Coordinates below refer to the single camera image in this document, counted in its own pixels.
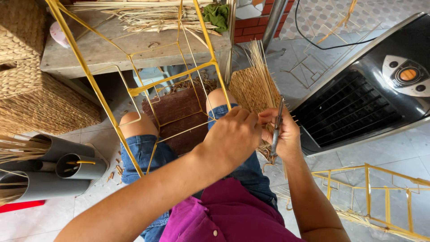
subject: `orange knob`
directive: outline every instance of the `orange knob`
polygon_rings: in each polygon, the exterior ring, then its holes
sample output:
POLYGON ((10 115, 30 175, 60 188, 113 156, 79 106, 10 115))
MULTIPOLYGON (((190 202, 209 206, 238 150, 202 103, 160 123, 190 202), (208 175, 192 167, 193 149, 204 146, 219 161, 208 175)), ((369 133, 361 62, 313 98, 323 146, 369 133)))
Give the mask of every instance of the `orange knob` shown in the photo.
POLYGON ((400 78, 404 81, 410 81, 414 79, 416 76, 417 76, 417 72, 412 69, 404 70, 402 71, 402 73, 400 73, 400 78))

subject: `tiled floor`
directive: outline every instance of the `tiled floor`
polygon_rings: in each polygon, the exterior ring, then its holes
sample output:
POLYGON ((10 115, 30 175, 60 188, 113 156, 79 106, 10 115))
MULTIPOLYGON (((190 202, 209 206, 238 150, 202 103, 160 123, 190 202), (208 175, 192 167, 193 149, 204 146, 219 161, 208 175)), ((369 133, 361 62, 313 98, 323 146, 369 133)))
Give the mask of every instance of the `tiled floor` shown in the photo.
MULTIPOLYGON (((325 36, 334 30, 350 7, 350 0, 300 0, 297 24, 306 37, 325 36)), ((302 38, 295 24, 297 0, 281 29, 282 40, 302 38)), ((335 30, 337 34, 389 29, 417 12, 429 12, 427 0, 359 0, 347 27, 335 30)))
MULTIPOLYGON (((384 30, 376 31, 372 33, 372 35, 380 34, 383 31, 384 30)), ((358 37, 358 34, 348 33, 342 34, 341 36, 343 38, 354 39, 358 37)), ((273 73, 273 77, 275 77, 276 84, 280 91, 288 97, 290 106, 294 106, 312 90, 312 88, 305 88, 290 73, 284 72, 285 70, 291 70, 299 60, 304 58, 303 50, 306 46, 307 43, 303 39, 275 41, 271 45, 272 50, 287 49, 283 56, 269 58, 267 64, 270 71, 273 73)), ((330 50, 323 54, 321 53, 321 58, 323 61, 327 61, 329 58, 336 58, 342 52, 343 50, 330 50)), ((240 68, 246 67, 246 63, 240 60, 233 62, 233 65, 235 64, 239 65, 240 68)), ((306 73, 302 70, 299 69, 295 74, 296 76, 300 75, 306 80, 306 73)), ((142 99, 143 97, 140 96, 136 102, 139 104, 142 99)), ((118 121, 121 118, 121 112, 125 110, 132 111, 132 106, 128 104, 129 99, 125 92, 115 93, 112 100, 110 106, 118 121)), ((92 143, 111 163, 109 171, 96 182, 87 193, 79 197, 50 199, 45 205, 40 207, 0 214, 0 242, 53 241, 58 232, 73 217, 124 186, 123 184, 119 184, 120 180, 117 174, 114 175, 113 180, 106 182, 107 175, 110 174, 117 164, 115 159, 120 157, 118 154, 120 150, 120 141, 108 119, 104 117, 101 124, 76 130, 61 135, 61 137, 74 142, 92 143)), ((429 145, 430 124, 426 124, 381 140, 347 147, 325 155, 306 157, 305 160, 312 171, 341 168, 344 166, 357 166, 367 162, 409 176, 430 180, 429 145)), ((260 160, 261 165, 263 165, 264 160, 262 158, 260 160)), ((276 160, 275 164, 276 166, 266 166, 264 174, 269 177, 271 182, 270 186, 273 191, 286 193, 284 190, 288 189, 288 181, 284 179, 282 162, 276 160)), ((378 173, 371 174, 371 181, 375 181, 378 186, 390 185, 390 177, 385 177, 378 173)), ((362 184, 364 179, 362 173, 358 171, 337 172, 333 173, 333 177, 353 185, 362 184)), ((322 185, 322 180, 320 178, 316 178, 315 180, 320 188, 326 192, 326 187, 322 185)), ((407 217, 403 213, 403 211, 405 211, 405 204, 401 201, 405 199, 405 196, 404 193, 394 195, 395 198, 392 201, 392 208, 396 209, 392 210, 392 219, 393 222, 394 219, 396 219, 395 223, 404 225, 407 221, 407 217)), ((412 200, 415 229, 417 232, 427 236, 430 235, 428 230, 428 225, 430 224, 428 218, 430 205, 427 202, 429 198, 430 196, 428 194, 422 192, 420 195, 414 194, 412 200)), ((347 207, 350 205, 351 191, 347 189, 333 191, 332 199, 333 204, 336 206, 347 207)), ((360 193, 360 191, 355 192, 353 207, 358 211, 364 209, 364 199, 364 194, 360 193)), ((379 203, 383 201, 383 194, 379 194, 378 192, 373 194, 374 203, 372 204, 372 211, 375 212, 376 216, 382 216, 382 218, 384 218, 384 210, 379 203)), ((286 227, 295 235, 299 235, 294 212, 285 209, 286 203, 286 200, 279 198, 279 210, 284 217, 286 227)), ((406 241, 398 236, 385 234, 346 220, 342 220, 342 223, 352 241, 406 241)))

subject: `red brick wall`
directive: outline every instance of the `red brick wall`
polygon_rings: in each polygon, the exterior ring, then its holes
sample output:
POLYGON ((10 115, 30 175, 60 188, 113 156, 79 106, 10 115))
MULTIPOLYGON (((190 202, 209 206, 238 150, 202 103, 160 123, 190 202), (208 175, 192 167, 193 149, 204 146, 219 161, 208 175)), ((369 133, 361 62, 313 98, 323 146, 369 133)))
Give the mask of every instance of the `red brick wall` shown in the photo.
MULTIPOLYGON (((274 0, 266 0, 263 11, 261 12, 262 15, 270 14, 270 11, 272 10, 273 1, 274 0)), ((285 19, 287 18, 287 15, 293 3, 294 3, 294 0, 288 1, 287 7, 285 8, 281 21, 279 22, 278 29, 276 30, 276 33, 274 36, 275 38, 279 36, 279 33, 281 32, 282 26, 284 25, 285 19)), ((259 17, 259 18, 252 18, 252 19, 236 20, 235 29, 234 29, 234 42, 242 43, 242 42, 251 41, 253 39, 261 40, 261 38, 263 37, 263 33, 266 29, 268 19, 269 17, 259 17)))

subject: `black electrical cord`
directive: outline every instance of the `black electrical cord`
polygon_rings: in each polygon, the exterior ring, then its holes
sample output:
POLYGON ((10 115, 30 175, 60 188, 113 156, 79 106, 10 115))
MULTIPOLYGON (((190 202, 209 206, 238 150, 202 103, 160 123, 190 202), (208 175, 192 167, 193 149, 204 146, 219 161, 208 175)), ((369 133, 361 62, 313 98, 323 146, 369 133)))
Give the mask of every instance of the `black electrical cord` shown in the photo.
POLYGON ((300 3, 300 0, 297 0, 297 6, 296 6, 296 11, 295 11, 295 16, 294 16, 294 18, 295 18, 295 22, 296 22, 296 28, 297 28, 297 31, 298 31, 298 33, 307 41, 307 42, 309 42, 309 43, 311 43, 313 46, 315 46, 316 48, 318 48, 318 49, 320 49, 320 50, 330 50, 330 49, 334 49, 334 48, 340 48, 340 47, 345 47, 345 46, 351 46, 351 45, 356 45, 356 44, 361 44, 361 43, 367 43, 367 42, 370 42, 370 41, 372 41, 372 40, 374 40, 374 39, 376 39, 376 38, 373 38, 373 39, 370 39, 370 40, 366 40, 366 41, 363 41, 363 42, 358 42, 358 43, 350 43, 350 44, 344 44, 344 45, 339 45, 339 46, 334 46, 334 47, 329 47, 329 48, 321 48, 321 47, 319 47, 318 45, 316 45, 316 44, 314 44, 312 41, 310 41, 308 38, 306 38, 301 32, 300 32, 300 29, 298 28, 298 25, 297 25, 297 10, 298 10, 298 7, 299 7, 299 3, 300 3))

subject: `metal tool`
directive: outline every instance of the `metal tool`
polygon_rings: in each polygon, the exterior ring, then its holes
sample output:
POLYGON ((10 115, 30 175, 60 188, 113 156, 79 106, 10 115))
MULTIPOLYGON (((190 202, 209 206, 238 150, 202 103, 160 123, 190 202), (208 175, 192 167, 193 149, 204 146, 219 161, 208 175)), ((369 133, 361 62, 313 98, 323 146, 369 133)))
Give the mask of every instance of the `metal tool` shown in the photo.
POLYGON ((279 129, 282 123, 282 110, 284 108, 285 98, 281 95, 281 101, 279 102, 278 116, 275 119, 275 130, 273 131, 272 149, 270 155, 276 155, 276 146, 278 145, 279 129))

